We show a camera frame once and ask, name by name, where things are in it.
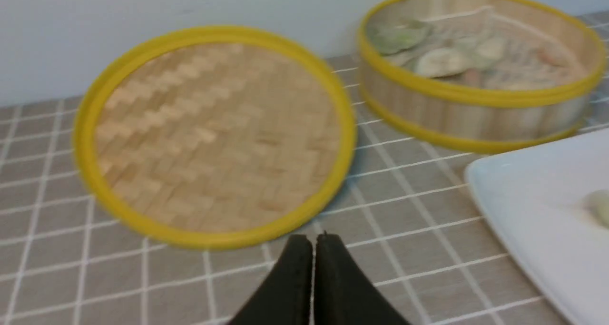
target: white wall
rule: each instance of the white wall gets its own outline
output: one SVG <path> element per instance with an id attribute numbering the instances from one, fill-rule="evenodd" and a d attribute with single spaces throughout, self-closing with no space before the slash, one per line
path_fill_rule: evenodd
<path id="1" fill-rule="evenodd" d="M 0 104 L 82 94 L 116 56 L 170 30 L 241 24 L 321 56 L 354 49 L 360 17 L 381 0 L 0 0 Z M 539 0 L 570 13 L 609 0 Z"/>

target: white rectangular plate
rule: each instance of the white rectangular plate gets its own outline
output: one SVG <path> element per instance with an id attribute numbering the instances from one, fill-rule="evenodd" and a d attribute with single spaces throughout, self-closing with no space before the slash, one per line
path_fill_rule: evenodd
<path id="1" fill-rule="evenodd" d="M 528 277 L 575 325 L 609 325 L 609 229 L 585 196 L 609 189 L 609 129 L 481 158 L 480 211 Z"/>

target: bamboo steamer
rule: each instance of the bamboo steamer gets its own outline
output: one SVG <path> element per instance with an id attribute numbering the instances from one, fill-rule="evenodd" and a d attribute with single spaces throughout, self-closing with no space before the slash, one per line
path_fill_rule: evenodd
<path id="1" fill-rule="evenodd" d="M 211 26 L 112 63 L 79 108 L 74 148 L 89 189 L 127 226 L 228 249 L 320 212 L 348 173 L 355 128 L 322 60 L 278 35 Z"/>
<path id="2" fill-rule="evenodd" d="M 395 15 L 430 21 L 441 29 L 442 24 L 455 24 L 450 19 L 475 19 L 467 16 L 481 8 L 493 8 L 502 33 L 518 44 L 511 47 L 515 53 L 540 43 L 555 43 L 573 69 L 559 74 L 525 65 L 522 71 L 522 62 L 509 61 L 503 63 L 505 71 L 546 74 L 559 80 L 559 86 L 475 89 L 395 67 L 374 50 L 366 35 L 369 24 Z M 605 47 L 593 30 L 570 15 L 530 0 L 387 0 L 369 11 L 361 23 L 358 46 L 359 88 L 380 117 L 422 140 L 483 153 L 520 149 L 574 133 L 583 123 L 589 93 L 600 82 L 606 63 Z M 514 60 L 527 58 L 516 55 Z"/>

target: woven bamboo lid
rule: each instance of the woven bamboo lid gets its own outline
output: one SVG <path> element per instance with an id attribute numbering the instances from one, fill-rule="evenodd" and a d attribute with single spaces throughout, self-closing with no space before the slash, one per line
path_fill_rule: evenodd
<path id="1" fill-rule="evenodd" d="M 183 30 L 111 65 L 79 110 L 76 156 L 115 216 L 159 240 L 238 247 L 280 236 L 341 185 L 350 103 L 320 60 L 242 28 Z"/>

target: yellow rim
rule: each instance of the yellow rim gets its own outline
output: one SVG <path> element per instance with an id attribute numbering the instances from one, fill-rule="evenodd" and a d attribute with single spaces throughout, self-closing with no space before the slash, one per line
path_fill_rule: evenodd
<path id="1" fill-rule="evenodd" d="M 400 69 L 399 67 L 390 65 L 387 60 L 383 59 L 374 50 L 366 36 L 365 27 L 370 17 L 372 17 L 372 15 L 382 8 L 399 1 L 401 0 L 385 0 L 384 2 L 381 2 L 381 4 L 378 4 L 372 8 L 372 10 L 370 10 L 364 17 L 359 27 L 359 31 L 357 33 L 357 42 L 362 58 L 370 66 L 372 66 L 373 69 L 409 89 L 414 89 L 421 93 L 429 93 L 430 91 L 433 91 L 434 97 L 465 104 L 491 106 L 494 108 L 534 108 L 537 106 L 556 104 L 557 102 L 585 95 L 600 82 L 604 74 L 605 65 L 607 62 L 606 60 L 601 60 L 599 66 L 596 67 L 594 72 L 582 80 L 565 86 L 554 87 L 552 89 L 539 89 L 536 91 L 481 90 L 474 89 L 472 87 L 446 84 L 417 76 L 406 69 Z M 577 26 L 577 28 L 587 33 L 588 36 L 594 39 L 596 47 L 598 47 L 598 50 L 602 53 L 602 56 L 605 57 L 605 45 L 598 37 L 596 32 L 588 28 L 584 23 L 575 17 L 532 0 L 512 1 L 520 2 L 521 4 L 526 4 L 534 8 L 554 13 L 554 15 L 557 17 L 561 17 L 562 19 L 574 24 Z"/>
<path id="2" fill-rule="evenodd" d="M 157 56 L 189 45 L 210 42 L 240 42 L 275 50 L 300 62 L 329 91 L 341 125 L 341 142 L 337 161 L 320 190 L 285 217 L 268 225 L 239 232 L 206 234 L 187 232 L 162 225 L 136 212 L 113 193 L 97 165 L 94 130 L 99 114 L 118 84 L 130 73 Z M 328 204 L 341 187 L 352 163 L 356 144 L 356 126 L 353 111 L 340 80 L 333 75 L 324 61 L 300 45 L 261 30 L 233 26 L 213 26 L 179 30 L 151 39 L 130 50 L 113 62 L 95 80 L 80 106 L 72 137 L 76 163 L 81 176 L 102 205 L 134 230 L 146 236 L 174 245 L 193 248 L 230 249 L 255 245 L 272 240 L 294 230 Z"/>
<path id="3" fill-rule="evenodd" d="M 409 121 L 405 121 L 401 117 L 391 113 L 381 104 L 376 102 L 370 96 L 370 93 L 368 93 L 368 91 L 362 84 L 360 84 L 359 86 L 359 92 L 366 104 L 369 106 L 370 109 L 372 109 L 372 111 L 374 111 L 374 113 L 379 115 L 379 117 L 385 119 L 387 123 L 394 126 L 398 130 L 407 132 L 413 135 L 414 137 L 417 137 L 424 141 L 428 141 L 429 143 L 441 145 L 442 147 L 467 152 L 478 152 L 480 154 L 499 154 L 500 152 L 532 147 L 533 145 L 539 145 L 542 143 L 559 140 L 571 136 L 577 131 L 577 129 L 579 129 L 583 125 L 582 119 L 575 126 L 567 129 L 566 131 L 531 141 L 500 142 L 468 140 L 464 138 L 451 137 L 445 134 L 440 134 L 439 132 L 427 130 L 426 128 L 421 128 L 418 125 L 410 123 Z"/>

